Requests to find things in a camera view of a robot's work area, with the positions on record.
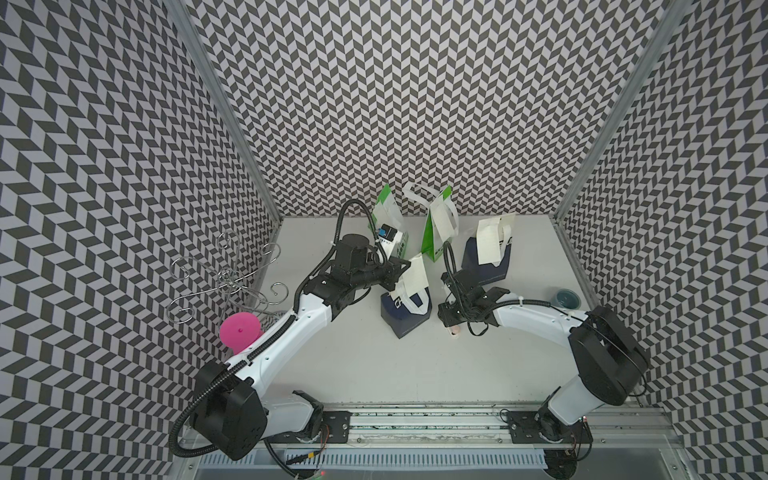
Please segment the navy cream Cheerful bag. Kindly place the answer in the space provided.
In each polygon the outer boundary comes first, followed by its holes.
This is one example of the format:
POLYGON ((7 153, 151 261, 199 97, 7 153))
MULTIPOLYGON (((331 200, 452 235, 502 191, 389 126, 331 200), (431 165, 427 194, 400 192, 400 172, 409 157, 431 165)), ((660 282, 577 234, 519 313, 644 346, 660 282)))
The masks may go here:
POLYGON ((467 240, 462 269, 473 274, 480 285, 506 278, 516 217, 516 213, 507 213, 481 219, 475 234, 467 240))
POLYGON ((402 339, 430 318, 432 301, 429 286, 406 299, 394 299, 393 294, 394 291, 381 295, 380 315, 395 336, 402 339))

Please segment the green white bag front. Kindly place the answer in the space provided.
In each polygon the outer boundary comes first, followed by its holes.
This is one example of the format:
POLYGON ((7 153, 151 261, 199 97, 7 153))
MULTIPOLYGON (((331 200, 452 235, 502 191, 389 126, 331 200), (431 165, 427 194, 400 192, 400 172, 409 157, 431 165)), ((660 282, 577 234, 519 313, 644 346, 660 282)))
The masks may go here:
POLYGON ((400 211, 399 204, 396 201, 393 190, 388 184, 385 184, 377 196, 376 204, 372 211, 372 218, 375 223, 375 233, 378 237, 378 227, 386 223, 391 225, 403 233, 403 247, 402 257, 405 258, 409 234, 406 231, 404 217, 400 211))

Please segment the green white bag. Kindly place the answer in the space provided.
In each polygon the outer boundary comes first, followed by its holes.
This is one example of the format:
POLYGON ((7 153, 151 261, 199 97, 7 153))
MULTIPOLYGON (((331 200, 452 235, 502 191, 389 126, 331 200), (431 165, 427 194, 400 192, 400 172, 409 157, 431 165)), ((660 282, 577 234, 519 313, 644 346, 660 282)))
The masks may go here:
POLYGON ((427 209, 421 253, 437 262, 443 254, 445 242, 451 242, 459 233, 459 214, 452 199, 453 188, 450 185, 441 191, 414 182, 408 182, 403 188, 404 196, 427 209))
POLYGON ((402 257, 405 258, 409 234, 406 231, 404 217, 400 211, 399 204, 396 201, 393 190, 388 184, 385 184, 377 196, 376 204, 372 211, 372 218, 375 223, 375 233, 378 237, 378 227, 386 223, 391 225, 403 233, 403 247, 402 257))

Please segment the cream receipt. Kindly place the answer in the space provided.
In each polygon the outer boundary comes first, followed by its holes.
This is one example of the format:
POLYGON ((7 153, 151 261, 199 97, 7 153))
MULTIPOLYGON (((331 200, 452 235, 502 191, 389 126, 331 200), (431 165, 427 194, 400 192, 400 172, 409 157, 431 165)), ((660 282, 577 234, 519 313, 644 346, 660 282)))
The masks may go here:
POLYGON ((459 215, 452 200, 438 198, 430 205, 433 227, 442 242, 449 241, 459 233, 459 215))
POLYGON ((498 266, 502 261, 499 222, 500 219, 497 217, 482 219, 478 222, 476 249, 479 265, 491 264, 498 266))
POLYGON ((409 262, 410 266, 403 272, 396 283, 393 294, 394 299, 410 298, 429 286, 423 255, 415 255, 409 262))

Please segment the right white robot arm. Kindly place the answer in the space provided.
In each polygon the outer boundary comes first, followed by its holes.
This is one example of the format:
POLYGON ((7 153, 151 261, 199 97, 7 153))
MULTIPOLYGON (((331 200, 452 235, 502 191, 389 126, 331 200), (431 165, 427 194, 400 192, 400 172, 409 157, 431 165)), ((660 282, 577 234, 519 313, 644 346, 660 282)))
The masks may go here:
POLYGON ((492 327, 517 329, 570 350, 577 374, 534 414, 545 441, 559 442, 567 427, 602 405, 622 405, 645 381, 650 355, 611 308, 568 311, 505 288, 485 289, 476 274, 456 267, 448 242, 443 245, 443 262, 441 280, 448 296, 438 305, 438 318, 445 327, 465 324, 474 336, 492 327))

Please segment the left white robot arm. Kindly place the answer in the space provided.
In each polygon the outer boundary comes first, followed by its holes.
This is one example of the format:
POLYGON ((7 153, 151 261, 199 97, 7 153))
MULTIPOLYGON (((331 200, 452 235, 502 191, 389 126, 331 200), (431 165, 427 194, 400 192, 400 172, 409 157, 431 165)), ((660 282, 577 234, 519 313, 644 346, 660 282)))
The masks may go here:
POLYGON ((370 235, 345 234, 343 222, 359 199, 346 201, 337 216, 331 247, 295 291, 291 309, 261 337, 226 362, 212 361, 195 377, 195 393, 174 421, 168 448, 179 458, 221 451, 232 460, 257 444, 291 433, 308 441, 320 435, 324 406, 301 390, 268 397, 282 368, 318 332, 366 290, 395 290, 411 263, 397 256, 400 222, 364 209, 370 235))

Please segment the grey blue cup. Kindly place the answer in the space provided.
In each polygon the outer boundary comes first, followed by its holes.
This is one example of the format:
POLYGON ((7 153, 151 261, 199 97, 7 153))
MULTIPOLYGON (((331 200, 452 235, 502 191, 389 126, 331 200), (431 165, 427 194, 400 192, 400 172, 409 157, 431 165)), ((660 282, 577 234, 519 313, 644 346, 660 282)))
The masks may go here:
POLYGON ((569 289, 557 290, 556 293, 553 295, 551 302, 553 305, 559 308, 564 308, 569 310, 575 310, 581 307, 581 299, 579 295, 569 289))

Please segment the pink plastic cup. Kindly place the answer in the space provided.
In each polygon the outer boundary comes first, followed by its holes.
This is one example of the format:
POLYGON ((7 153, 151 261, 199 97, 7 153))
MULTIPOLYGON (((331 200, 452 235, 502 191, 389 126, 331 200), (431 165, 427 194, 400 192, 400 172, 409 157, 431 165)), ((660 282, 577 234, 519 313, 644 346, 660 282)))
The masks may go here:
POLYGON ((222 343, 233 354, 238 354, 263 335, 259 318, 249 312, 239 312, 227 317, 219 330, 222 343))

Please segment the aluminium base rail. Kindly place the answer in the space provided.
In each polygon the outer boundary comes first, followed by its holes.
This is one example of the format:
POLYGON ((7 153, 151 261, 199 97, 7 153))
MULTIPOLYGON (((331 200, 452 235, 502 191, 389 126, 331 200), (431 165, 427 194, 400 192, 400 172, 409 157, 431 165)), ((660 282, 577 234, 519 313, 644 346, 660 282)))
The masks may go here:
POLYGON ((329 405, 308 436, 271 435, 278 445, 326 440, 331 445, 380 448, 474 448, 507 446, 543 449, 571 447, 679 449, 682 440, 656 408, 601 407, 549 442, 540 432, 530 403, 512 405, 329 405))

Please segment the aluminium corner post left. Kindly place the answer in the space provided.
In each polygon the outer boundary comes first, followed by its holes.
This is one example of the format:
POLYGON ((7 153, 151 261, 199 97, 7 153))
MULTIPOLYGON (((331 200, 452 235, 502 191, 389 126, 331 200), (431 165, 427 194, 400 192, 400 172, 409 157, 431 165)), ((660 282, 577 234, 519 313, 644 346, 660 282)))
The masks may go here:
POLYGON ((268 185, 264 180, 259 168, 256 156, 254 155, 243 129, 235 116, 235 111, 229 102, 223 85, 216 75, 214 65, 212 64, 201 37, 198 35, 192 19, 189 15, 185 1, 168 0, 164 1, 168 10, 168 15, 173 21, 180 41, 185 45, 191 61, 194 63, 198 74, 206 87, 210 98, 220 115, 224 126, 231 136, 233 144, 240 155, 240 158, 248 171, 255 188, 260 195, 270 218, 280 223, 282 217, 277 205, 272 198, 268 185))

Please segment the aluminium corner post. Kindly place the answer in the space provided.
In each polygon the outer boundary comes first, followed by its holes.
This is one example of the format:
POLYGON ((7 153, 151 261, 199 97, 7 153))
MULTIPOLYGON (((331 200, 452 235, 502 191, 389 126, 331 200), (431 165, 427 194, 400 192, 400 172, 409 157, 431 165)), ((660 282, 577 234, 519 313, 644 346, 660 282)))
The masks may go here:
POLYGON ((566 193, 553 215, 555 223, 561 224, 576 203, 584 186, 596 169, 600 159, 609 147, 612 139, 630 111, 633 102, 640 94, 645 82, 651 76, 664 49, 671 41, 686 13, 691 9, 692 1, 671 1, 654 29, 648 44, 639 55, 638 61, 626 84, 622 87, 617 100, 609 112, 596 139, 587 152, 579 170, 569 185, 566 193))
POLYGON ((185 45, 191 61, 194 63, 198 74, 206 87, 210 98, 220 115, 224 126, 231 136, 233 144, 240 155, 240 158, 248 171, 255 188, 260 195, 270 218, 280 223, 282 217, 277 205, 272 198, 268 185, 264 180, 259 168, 256 156, 254 155, 243 129, 235 116, 235 111, 229 102, 223 85, 216 75, 214 65, 212 64, 201 37, 198 35, 192 19, 189 15, 185 1, 168 0, 164 1, 168 10, 168 15, 173 21, 180 41, 185 45))

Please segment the aluminium corner post right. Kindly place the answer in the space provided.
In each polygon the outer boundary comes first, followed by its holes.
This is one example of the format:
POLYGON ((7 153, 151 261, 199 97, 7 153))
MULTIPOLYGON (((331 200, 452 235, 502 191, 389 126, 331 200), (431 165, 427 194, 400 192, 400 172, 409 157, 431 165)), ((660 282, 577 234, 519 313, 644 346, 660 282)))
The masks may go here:
POLYGON ((584 186, 596 169, 600 159, 609 147, 612 139, 630 111, 633 102, 640 94, 645 82, 651 76, 664 49, 671 41, 686 13, 691 9, 692 1, 671 1, 654 29, 648 44, 639 55, 638 61, 626 84, 622 87, 617 100, 609 112, 596 139, 587 152, 579 170, 569 185, 566 193, 553 215, 555 223, 561 224, 576 203, 584 186))

